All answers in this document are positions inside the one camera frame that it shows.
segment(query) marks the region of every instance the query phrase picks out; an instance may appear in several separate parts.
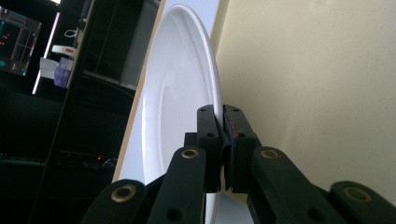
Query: white surface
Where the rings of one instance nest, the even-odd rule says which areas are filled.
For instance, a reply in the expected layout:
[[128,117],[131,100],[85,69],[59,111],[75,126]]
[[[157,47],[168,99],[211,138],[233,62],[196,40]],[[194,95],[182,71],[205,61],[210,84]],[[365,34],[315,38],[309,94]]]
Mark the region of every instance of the white surface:
[[54,79],[54,71],[59,63],[51,59],[40,58],[40,76]]
[[213,26],[215,24],[216,13],[219,7],[219,1],[220,0],[166,0],[163,11],[167,11],[171,6],[177,4],[192,8],[192,10],[194,10],[201,19],[208,35],[211,36]]
[[76,49],[68,46],[54,45],[52,46],[52,52],[64,54],[71,57],[76,56]]
[[[174,6],[153,39],[120,179],[148,184],[163,175],[185,133],[196,132],[196,111],[203,105],[213,105],[222,123],[218,72],[205,28],[191,9]],[[213,218],[215,203],[208,195],[206,217]]]
[[396,1],[230,1],[223,102],[324,189],[362,183],[396,204]]
[[240,203],[228,195],[222,194],[216,223],[253,224],[254,222],[245,203]]

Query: white plate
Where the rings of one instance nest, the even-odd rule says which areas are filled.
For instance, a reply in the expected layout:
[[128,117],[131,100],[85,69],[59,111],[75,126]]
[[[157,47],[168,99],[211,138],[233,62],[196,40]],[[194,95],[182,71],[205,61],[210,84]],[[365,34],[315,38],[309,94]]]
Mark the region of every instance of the white plate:
[[[148,184],[165,174],[174,152],[183,147],[185,133],[197,132],[196,111],[203,105],[213,105],[222,124],[219,76],[209,38],[189,7],[175,5],[163,16],[151,45],[125,155],[133,164],[122,165],[120,179]],[[206,221],[213,221],[215,207],[215,196],[208,195]]]

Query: white wall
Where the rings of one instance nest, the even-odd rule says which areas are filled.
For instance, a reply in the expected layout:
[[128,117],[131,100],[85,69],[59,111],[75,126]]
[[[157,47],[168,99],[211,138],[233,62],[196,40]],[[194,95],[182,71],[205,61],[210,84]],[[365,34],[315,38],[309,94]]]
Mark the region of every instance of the white wall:
[[230,1],[217,60],[264,145],[396,204],[396,1]]

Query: brass screw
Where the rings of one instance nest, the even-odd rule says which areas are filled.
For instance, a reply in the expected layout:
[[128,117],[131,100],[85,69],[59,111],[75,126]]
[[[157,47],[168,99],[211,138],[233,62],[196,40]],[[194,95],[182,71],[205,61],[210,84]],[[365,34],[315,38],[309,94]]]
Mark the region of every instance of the brass screw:
[[118,187],[111,193],[111,199],[116,203],[125,203],[136,194],[136,187],[130,184]]
[[358,203],[369,203],[373,200],[369,193],[355,187],[345,187],[344,193],[349,199]]
[[181,152],[181,156],[186,159],[193,159],[199,155],[198,151],[195,149],[186,149]]
[[280,157],[276,151],[268,149],[262,151],[262,156],[270,160],[274,160]]

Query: wire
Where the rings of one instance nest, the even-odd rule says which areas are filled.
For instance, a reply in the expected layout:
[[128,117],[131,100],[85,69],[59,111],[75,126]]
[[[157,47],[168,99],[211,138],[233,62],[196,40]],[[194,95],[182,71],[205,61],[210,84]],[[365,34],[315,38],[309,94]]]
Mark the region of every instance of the wire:
[[66,30],[66,32],[64,32],[64,36],[66,37],[76,37],[77,36],[77,30]]
[[116,165],[113,164],[113,163],[111,163],[110,161],[117,161],[117,159],[115,159],[115,158],[113,158],[113,159],[108,159],[107,161],[105,161],[105,162],[103,163],[102,169],[105,168],[105,165],[106,165],[106,164],[110,164],[110,165],[112,165],[113,167],[116,167]]

